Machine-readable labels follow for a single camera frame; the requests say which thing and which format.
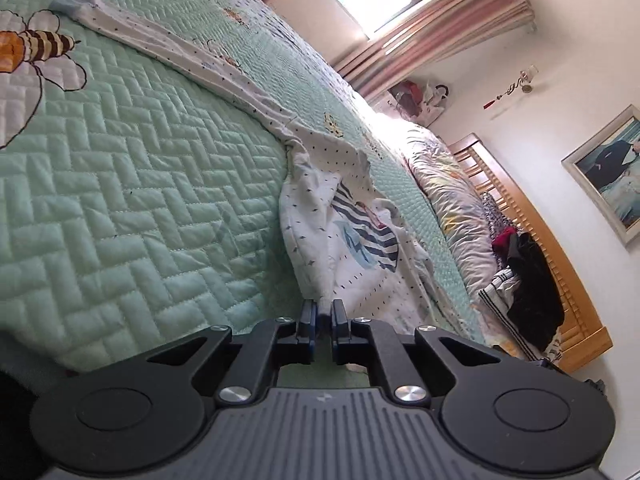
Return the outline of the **white dotted baby garment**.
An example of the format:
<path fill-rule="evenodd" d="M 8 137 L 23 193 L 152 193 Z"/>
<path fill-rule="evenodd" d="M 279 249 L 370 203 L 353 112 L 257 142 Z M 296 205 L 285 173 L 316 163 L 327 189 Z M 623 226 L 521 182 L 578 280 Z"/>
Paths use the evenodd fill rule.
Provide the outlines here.
<path fill-rule="evenodd" d="M 351 318 L 377 318 L 399 333 L 434 324 L 483 341 L 435 278 L 434 264 L 397 206 L 374 185 L 352 144 L 307 127 L 238 68 L 163 26 L 102 0 L 53 0 L 88 29 L 156 58 L 257 120 L 284 147 L 279 198 L 284 246 L 304 298 L 323 324 L 334 304 Z"/>

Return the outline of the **pile of dark clothes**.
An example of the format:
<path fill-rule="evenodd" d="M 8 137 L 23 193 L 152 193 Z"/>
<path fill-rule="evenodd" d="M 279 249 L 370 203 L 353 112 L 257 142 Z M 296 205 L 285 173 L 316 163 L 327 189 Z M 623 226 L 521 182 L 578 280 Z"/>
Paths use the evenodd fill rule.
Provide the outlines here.
<path fill-rule="evenodd" d="M 480 291 L 480 300 L 506 329 L 529 361 L 562 359 L 560 327 L 565 321 L 558 286 L 542 249 L 499 209 L 480 196 L 498 272 Z"/>

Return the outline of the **floral folded duvet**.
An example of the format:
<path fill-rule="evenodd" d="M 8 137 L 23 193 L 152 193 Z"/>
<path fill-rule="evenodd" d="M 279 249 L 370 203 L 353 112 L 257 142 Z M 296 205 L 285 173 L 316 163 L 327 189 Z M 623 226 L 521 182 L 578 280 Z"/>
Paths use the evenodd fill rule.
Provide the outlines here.
<path fill-rule="evenodd" d="M 512 337 L 480 300 L 498 272 L 480 196 L 450 149 L 430 130 L 404 118 L 372 115 L 372 133 L 399 159 L 431 203 L 476 310 L 484 341 L 525 359 Z"/>

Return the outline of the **green quilted bee bedspread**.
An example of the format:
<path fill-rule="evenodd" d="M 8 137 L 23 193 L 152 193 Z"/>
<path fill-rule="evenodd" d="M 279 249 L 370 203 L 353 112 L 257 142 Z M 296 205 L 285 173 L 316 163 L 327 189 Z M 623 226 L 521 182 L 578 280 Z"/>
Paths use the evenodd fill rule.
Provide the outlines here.
<path fill-rule="evenodd" d="M 257 120 L 52 10 L 1 0 L 2 365 L 83 373 L 304 298 L 280 226 L 288 170 Z M 476 310 L 435 211 L 375 140 L 361 96 L 259 0 L 102 0 L 235 66 L 307 127 L 364 151 L 461 313 Z"/>

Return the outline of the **wooden bed headboard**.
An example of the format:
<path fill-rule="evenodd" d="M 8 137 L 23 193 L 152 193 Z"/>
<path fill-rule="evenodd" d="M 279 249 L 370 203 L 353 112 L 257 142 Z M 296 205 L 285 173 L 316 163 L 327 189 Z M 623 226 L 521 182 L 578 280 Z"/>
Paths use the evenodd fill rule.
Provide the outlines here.
<path fill-rule="evenodd" d="M 610 350 L 613 347 L 611 336 L 574 266 L 510 174 L 474 133 L 450 144 L 449 149 L 477 192 L 494 196 L 500 210 L 519 228 L 529 232 L 544 253 L 565 312 L 565 321 L 560 329 L 562 370 L 575 373 Z"/>

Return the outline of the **nightstand clutter with plush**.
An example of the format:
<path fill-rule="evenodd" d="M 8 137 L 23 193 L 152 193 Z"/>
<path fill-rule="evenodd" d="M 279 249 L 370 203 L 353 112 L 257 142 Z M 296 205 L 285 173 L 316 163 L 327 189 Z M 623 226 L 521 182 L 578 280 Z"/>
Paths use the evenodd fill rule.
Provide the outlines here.
<path fill-rule="evenodd" d="M 406 79 L 390 90 L 390 105 L 405 120 L 424 128 L 442 116 L 446 110 L 449 88 L 446 84 L 424 84 Z"/>

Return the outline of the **red hanging knot ornament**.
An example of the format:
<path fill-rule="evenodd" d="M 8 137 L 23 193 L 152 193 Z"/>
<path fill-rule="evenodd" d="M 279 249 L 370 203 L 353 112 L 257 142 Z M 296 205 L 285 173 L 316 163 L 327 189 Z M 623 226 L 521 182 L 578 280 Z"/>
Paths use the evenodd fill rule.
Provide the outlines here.
<path fill-rule="evenodd" d="M 483 110 L 488 110 L 489 107 L 492 107 L 493 105 L 497 104 L 503 98 L 506 98 L 507 96 L 510 96 L 521 85 L 521 82 L 522 81 L 521 81 L 520 78 L 518 78 L 517 81 L 512 82 L 512 84 L 510 84 L 510 86 L 508 88 L 506 88 L 506 91 L 503 91 L 502 93 L 498 94 L 498 96 L 496 96 L 492 100 L 490 100 L 487 103 L 485 103 L 483 105 Z"/>

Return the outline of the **pink curtain right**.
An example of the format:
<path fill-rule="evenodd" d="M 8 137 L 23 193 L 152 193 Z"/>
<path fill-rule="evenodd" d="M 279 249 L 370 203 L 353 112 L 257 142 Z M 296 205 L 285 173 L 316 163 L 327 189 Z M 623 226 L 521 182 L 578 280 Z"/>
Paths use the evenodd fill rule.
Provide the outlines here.
<path fill-rule="evenodd" d="M 421 66 L 534 19 L 529 0 L 422 0 L 346 54 L 334 70 L 373 102 Z"/>

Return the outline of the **framed wall picture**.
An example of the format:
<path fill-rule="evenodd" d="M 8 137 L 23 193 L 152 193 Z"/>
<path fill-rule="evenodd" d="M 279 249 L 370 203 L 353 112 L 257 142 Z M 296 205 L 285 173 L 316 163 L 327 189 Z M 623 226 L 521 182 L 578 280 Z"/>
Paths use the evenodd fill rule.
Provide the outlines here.
<path fill-rule="evenodd" d="M 627 106 L 562 160 L 624 246 L 639 237 L 639 109 Z"/>

